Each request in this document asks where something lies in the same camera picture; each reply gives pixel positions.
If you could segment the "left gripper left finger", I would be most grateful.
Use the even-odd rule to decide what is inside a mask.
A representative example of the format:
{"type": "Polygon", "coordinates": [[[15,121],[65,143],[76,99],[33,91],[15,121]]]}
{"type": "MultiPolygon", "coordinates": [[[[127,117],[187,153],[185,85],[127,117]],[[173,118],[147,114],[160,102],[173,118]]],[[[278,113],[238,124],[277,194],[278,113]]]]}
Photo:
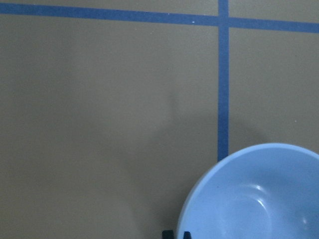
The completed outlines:
{"type": "Polygon", "coordinates": [[[174,231],[173,230],[164,230],[161,234],[162,239],[174,239],[174,231]]]}

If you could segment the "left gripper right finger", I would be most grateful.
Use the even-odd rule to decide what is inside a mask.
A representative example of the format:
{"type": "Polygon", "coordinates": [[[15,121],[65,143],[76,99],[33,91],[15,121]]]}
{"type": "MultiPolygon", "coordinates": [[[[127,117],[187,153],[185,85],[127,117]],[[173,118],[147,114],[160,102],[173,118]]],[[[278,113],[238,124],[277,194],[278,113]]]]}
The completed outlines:
{"type": "Polygon", "coordinates": [[[190,232],[184,232],[183,233],[183,239],[191,239],[191,233],[190,232]]]}

